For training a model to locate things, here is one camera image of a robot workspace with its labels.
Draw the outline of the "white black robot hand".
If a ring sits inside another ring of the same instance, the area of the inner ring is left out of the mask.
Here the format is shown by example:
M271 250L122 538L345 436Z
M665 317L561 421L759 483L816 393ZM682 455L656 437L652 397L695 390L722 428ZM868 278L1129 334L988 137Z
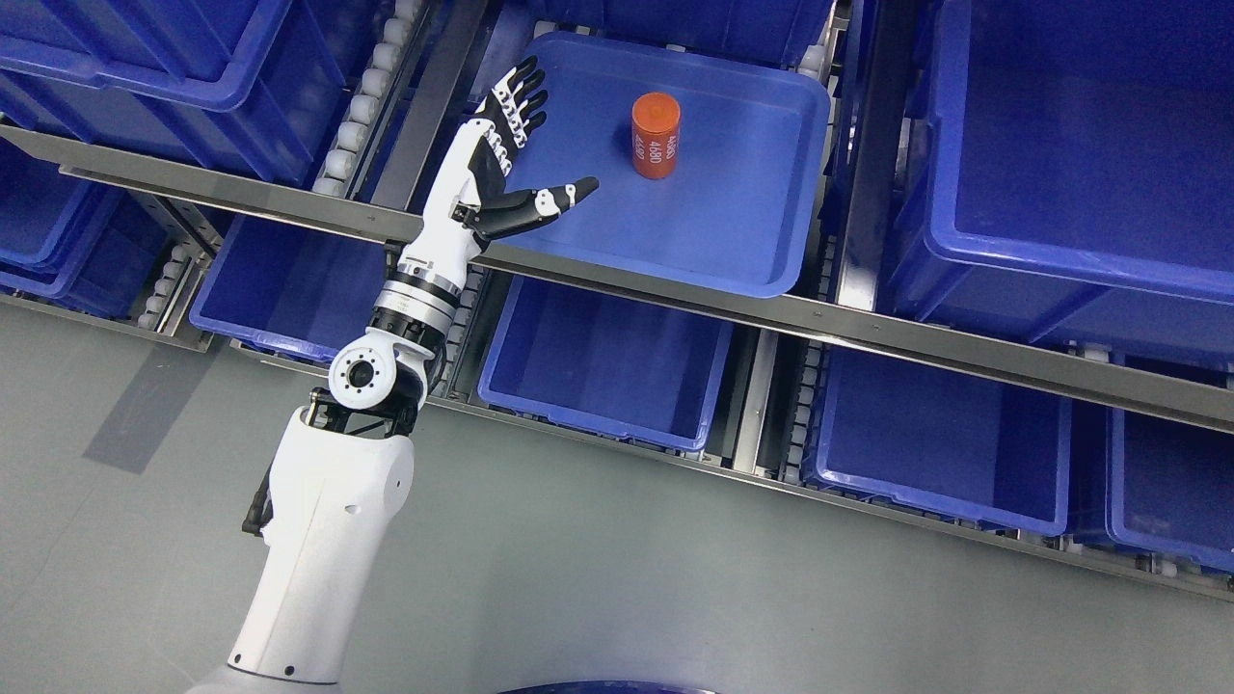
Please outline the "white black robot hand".
M539 189L508 189L513 167L545 122L550 93L536 56L511 67L460 123L437 170L418 237L406 245L392 280L462 285L468 264L497 240L554 224L598 190L597 177Z

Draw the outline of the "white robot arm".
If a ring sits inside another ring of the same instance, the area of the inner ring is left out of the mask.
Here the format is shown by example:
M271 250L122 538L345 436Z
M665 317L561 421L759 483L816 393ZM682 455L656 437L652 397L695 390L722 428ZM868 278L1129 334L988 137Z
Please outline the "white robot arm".
M366 328L334 356L322 406L291 415L269 469L271 517L255 596L225 666L197 693L338 693L362 594L413 484L410 438L443 353L422 335Z

